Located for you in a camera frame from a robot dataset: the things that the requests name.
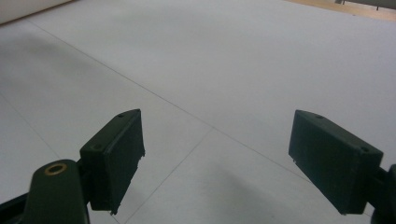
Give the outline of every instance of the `wooden floor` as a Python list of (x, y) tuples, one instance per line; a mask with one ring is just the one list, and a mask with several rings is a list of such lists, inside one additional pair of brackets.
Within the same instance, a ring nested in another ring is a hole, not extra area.
[(287, 0), (287, 1), (303, 4), (311, 7), (320, 7), (333, 11), (345, 12), (355, 16), (363, 16), (363, 17), (369, 17), (369, 18), (385, 20), (385, 21), (396, 21), (396, 13), (385, 10), (377, 11), (377, 10), (372, 10), (370, 8), (340, 5), (324, 0)]

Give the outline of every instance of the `black plastic part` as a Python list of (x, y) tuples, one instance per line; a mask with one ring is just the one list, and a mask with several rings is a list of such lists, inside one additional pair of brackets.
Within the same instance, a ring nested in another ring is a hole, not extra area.
[(26, 205), (27, 193), (0, 204), (0, 223), (14, 224), (21, 221), (23, 210)]
[(320, 115), (297, 110), (289, 154), (341, 214), (363, 213), (380, 150)]
[(145, 155), (139, 109), (117, 115), (80, 151), (82, 167), (90, 173), (92, 210), (117, 214), (120, 202)]
[(23, 223), (90, 223), (74, 161), (55, 161), (35, 171)]

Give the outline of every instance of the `beige edge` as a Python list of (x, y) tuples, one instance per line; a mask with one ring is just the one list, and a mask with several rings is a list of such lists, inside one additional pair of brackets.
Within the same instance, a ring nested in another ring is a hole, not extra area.
[(345, 12), (356, 16), (369, 17), (384, 21), (396, 21), (396, 13), (391, 13), (386, 11), (376, 11), (366, 8), (345, 6), (331, 2), (325, 2), (323, 0), (286, 0), (286, 1), (292, 3), (299, 3), (311, 7), (320, 7), (333, 11)]

